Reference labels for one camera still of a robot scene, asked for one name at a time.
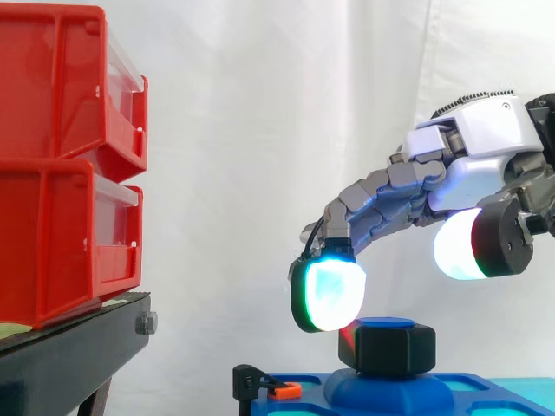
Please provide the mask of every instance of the red plastic drawer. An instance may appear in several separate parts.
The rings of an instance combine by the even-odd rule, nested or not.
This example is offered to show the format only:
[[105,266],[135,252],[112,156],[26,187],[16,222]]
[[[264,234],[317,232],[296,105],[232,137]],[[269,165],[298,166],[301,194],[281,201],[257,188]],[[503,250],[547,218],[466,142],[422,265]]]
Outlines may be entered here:
[[147,169],[147,80],[94,6],[0,3],[0,159],[88,159],[115,182]]
[[0,322],[40,328],[140,284],[139,188],[86,160],[0,160],[0,195]]

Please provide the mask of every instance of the robotic hand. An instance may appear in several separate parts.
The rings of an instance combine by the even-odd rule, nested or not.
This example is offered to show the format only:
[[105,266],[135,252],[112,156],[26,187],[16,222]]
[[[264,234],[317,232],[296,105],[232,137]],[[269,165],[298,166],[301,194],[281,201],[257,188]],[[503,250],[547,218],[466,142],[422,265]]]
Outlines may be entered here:
[[447,220],[434,242],[457,279],[521,273],[532,236],[555,236],[555,94],[459,98],[408,133],[386,169],[345,188],[305,227],[290,267],[291,311],[306,332],[356,318],[366,275],[355,255],[412,224]]

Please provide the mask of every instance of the white curtain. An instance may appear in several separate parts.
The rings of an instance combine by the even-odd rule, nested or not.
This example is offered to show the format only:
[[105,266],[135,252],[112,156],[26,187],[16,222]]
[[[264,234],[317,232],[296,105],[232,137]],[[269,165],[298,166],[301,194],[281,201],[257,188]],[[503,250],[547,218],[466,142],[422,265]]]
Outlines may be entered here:
[[[158,333],[107,415],[233,415],[232,368],[329,372],[336,334],[291,318],[302,228],[461,94],[555,91],[550,0],[101,0],[150,81],[144,283]],[[439,225],[360,256],[364,315],[434,327],[440,371],[553,376],[551,237],[522,276],[456,282]]]

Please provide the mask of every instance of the black cylinder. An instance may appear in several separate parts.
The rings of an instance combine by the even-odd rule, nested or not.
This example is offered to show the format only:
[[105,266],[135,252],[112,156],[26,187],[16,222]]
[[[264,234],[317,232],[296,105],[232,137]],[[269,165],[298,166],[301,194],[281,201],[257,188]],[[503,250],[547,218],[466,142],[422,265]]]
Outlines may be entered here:
[[519,210],[516,199],[496,202],[482,207],[474,220],[474,258],[487,277],[518,275],[532,260],[532,245],[526,244]]

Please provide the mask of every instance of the blue base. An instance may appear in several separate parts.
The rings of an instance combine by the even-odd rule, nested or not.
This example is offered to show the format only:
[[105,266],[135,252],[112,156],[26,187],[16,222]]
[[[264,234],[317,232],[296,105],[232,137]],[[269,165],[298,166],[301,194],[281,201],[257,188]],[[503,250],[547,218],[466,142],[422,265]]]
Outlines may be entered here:
[[555,416],[555,379],[423,374],[392,381],[365,378],[351,369],[274,375],[301,382],[303,398],[262,397],[253,402],[251,416]]

